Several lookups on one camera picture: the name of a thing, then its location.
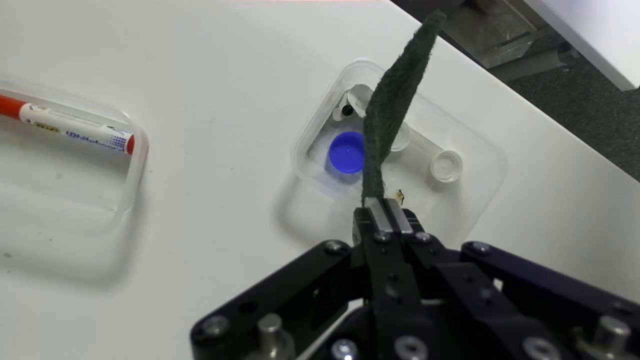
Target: plastic tray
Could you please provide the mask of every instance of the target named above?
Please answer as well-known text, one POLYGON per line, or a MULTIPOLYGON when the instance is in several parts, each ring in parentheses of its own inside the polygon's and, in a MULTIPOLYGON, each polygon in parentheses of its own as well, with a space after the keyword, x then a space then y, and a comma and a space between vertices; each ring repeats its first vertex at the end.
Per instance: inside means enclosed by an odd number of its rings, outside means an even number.
MULTIPOLYGON (((329 141, 341 131, 358 128, 358 120, 336 126, 332 119, 336 108, 343 106, 345 93, 354 86, 375 89, 382 74, 371 62, 350 65, 302 134, 294 154, 295 178, 282 201, 282 223, 295 236, 350 239, 360 180, 343 182, 332 176, 326 171, 326 152, 329 141)), ((383 164, 385 196, 401 201, 436 236, 462 241, 500 188, 505 157, 421 94, 415 94, 406 117, 403 138, 403 150, 389 154, 383 164), (462 160, 459 178, 436 182, 434 158, 450 152, 462 160)))
POLYGON ((0 94, 128 131, 131 154, 73 142, 0 117, 3 267, 105 280, 121 267, 148 141, 125 114, 54 89, 0 78, 0 94))

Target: white surface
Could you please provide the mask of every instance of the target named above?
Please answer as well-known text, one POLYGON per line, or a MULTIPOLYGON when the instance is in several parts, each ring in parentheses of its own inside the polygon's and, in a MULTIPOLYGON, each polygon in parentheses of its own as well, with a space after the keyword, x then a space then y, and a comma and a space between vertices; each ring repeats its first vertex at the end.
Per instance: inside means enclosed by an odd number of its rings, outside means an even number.
POLYGON ((640 86, 638 0, 524 0, 619 91, 640 86))
MULTIPOLYGON (((200 317, 306 248, 274 203, 338 72, 389 65, 413 28, 385 3, 3 0, 0 68, 128 111, 150 158, 112 282, 1 258, 0 358, 188 360, 200 317)), ((507 154, 473 239, 640 300, 632 178, 443 42, 423 93, 507 154)))

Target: bolt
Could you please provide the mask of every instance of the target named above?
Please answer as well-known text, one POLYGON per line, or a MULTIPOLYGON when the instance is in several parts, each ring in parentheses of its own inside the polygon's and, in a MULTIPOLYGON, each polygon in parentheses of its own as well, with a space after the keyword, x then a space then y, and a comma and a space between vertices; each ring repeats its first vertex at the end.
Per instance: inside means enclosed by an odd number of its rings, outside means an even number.
POLYGON ((489 244, 484 244, 484 243, 471 243, 471 252, 473 254, 479 254, 479 256, 486 256, 492 252, 492 246, 489 244))
POLYGON ((358 360, 358 347, 351 340, 340 338, 332 345, 333 360, 358 360))
POLYGON ((432 235, 428 235, 428 232, 415 232, 415 241, 420 241, 420 243, 432 243, 432 241, 434 241, 434 236, 432 236, 432 235))
POLYGON ((395 340, 395 354, 399 360, 426 360, 428 349, 415 337, 401 337, 395 340))
POLYGON ((607 354, 622 354, 629 337, 632 331, 625 322, 619 322, 611 317, 602 317, 594 337, 594 347, 602 349, 607 354))
POLYGON ((559 360, 559 351, 544 338, 525 338, 522 342, 524 352, 531 360, 559 360))
POLYGON ((389 236, 388 232, 375 232, 374 239, 375 239, 377 243, 388 243, 391 236, 389 236))
POLYGON ((341 254, 343 248, 345 248, 345 244, 343 244, 343 243, 338 243, 338 241, 328 241, 328 243, 324 244, 324 248, 326 248, 328 254, 341 254))
POLYGON ((201 324, 201 333, 211 338, 223 337, 227 328, 230 328, 230 322, 223 317, 211 317, 201 324))
POLYGON ((260 331, 260 349, 263 354, 271 354, 280 349, 280 337, 282 337, 282 319, 278 314, 265 314, 257 322, 260 331))

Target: red cap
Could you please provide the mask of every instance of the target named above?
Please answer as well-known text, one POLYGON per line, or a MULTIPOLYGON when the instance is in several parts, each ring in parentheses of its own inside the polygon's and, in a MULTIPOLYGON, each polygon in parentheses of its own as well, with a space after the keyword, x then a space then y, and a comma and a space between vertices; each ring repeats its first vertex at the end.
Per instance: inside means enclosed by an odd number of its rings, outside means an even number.
POLYGON ((134 146, 136 146, 136 136, 130 136, 128 142, 125 142, 125 152, 134 154, 134 146))
POLYGON ((19 120, 19 108, 24 104, 26 103, 22 103, 22 100, 0 97, 0 117, 19 120))

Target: blue circle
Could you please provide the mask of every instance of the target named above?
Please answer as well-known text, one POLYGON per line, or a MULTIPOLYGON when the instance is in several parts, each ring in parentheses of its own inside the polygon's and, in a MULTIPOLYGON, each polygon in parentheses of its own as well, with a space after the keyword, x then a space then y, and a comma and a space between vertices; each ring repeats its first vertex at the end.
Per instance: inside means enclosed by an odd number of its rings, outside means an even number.
POLYGON ((332 171, 341 176, 356 176, 364 169, 364 136, 362 133, 341 133, 328 148, 332 171))

